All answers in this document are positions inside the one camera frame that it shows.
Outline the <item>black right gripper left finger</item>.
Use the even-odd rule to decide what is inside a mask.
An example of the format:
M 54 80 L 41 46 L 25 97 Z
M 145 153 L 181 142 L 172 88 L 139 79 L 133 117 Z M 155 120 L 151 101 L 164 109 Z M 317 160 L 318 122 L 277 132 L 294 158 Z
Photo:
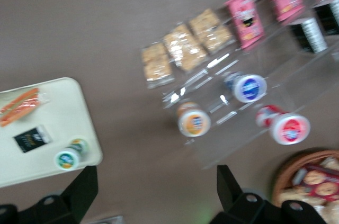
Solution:
M 20 223 L 81 223 L 99 191 L 96 166 L 87 166 L 60 195 L 20 212 Z

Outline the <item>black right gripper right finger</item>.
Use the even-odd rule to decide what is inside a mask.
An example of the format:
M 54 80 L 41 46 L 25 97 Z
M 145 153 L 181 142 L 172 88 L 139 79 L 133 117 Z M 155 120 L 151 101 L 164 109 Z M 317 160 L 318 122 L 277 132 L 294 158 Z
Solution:
M 262 223 L 264 200 L 244 192 L 227 165 L 217 166 L 217 193 L 223 210 L 211 223 Z

